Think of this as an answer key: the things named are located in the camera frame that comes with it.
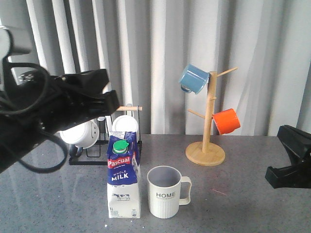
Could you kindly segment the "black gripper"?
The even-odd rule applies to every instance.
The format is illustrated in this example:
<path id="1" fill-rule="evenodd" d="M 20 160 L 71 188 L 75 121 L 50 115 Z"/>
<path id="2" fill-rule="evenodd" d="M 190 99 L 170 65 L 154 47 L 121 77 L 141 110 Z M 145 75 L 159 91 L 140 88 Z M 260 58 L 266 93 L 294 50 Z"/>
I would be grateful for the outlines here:
<path id="1" fill-rule="evenodd" d="M 12 114 L 0 115 L 0 171 L 4 172 L 16 162 L 36 173 L 51 173 L 59 170 L 66 162 L 68 148 L 54 134 L 64 131 L 97 117 L 113 114 L 120 106 L 116 90 L 103 93 L 109 83 L 106 69 L 85 71 L 77 74 L 49 76 L 46 70 L 43 75 L 43 95 L 38 103 L 26 110 L 18 110 Z M 57 97 L 49 99 L 47 92 L 55 87 L 66 99 L 75 100 L 61 111 L 56 108 Z M 63 160 L 52 167 L 35 167 L 22 160 L 26 154 L 45 140 L 57 144 L 63 151 Z"/>

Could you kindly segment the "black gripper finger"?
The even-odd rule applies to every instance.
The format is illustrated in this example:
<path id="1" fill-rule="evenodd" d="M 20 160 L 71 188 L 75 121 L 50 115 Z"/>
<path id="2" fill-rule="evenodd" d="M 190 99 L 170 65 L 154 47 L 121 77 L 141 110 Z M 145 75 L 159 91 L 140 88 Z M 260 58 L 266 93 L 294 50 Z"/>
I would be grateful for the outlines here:
<path id="1" fill-rule="evenodd" d="M 284 146 L 291 163 L 311 159 L 311 134 L 290 125 L 280 126 L 277 137 Z"/>
<path id="2" fill-rule="evenodd" d="M 274 188 L 311 188 L 311 162 L 282 168 L 267 168 L 265 179 Z"/>

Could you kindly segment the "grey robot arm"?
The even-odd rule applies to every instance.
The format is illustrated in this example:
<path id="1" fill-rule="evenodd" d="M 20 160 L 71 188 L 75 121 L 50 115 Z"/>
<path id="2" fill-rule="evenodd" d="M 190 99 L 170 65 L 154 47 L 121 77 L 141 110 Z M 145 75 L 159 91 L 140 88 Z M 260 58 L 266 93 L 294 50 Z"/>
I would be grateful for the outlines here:
<path id="1" fill-rule="evenodd" d="M 8 57 L 31 51 L 23 29 L 0 28 L 0 169 L 5 171 L 45 140 L 63 147 L 55 136 L 119 108 L 115 90 L 102 93 L 105 69 L 52 76 L 34 63 L 11 63 Z"/>

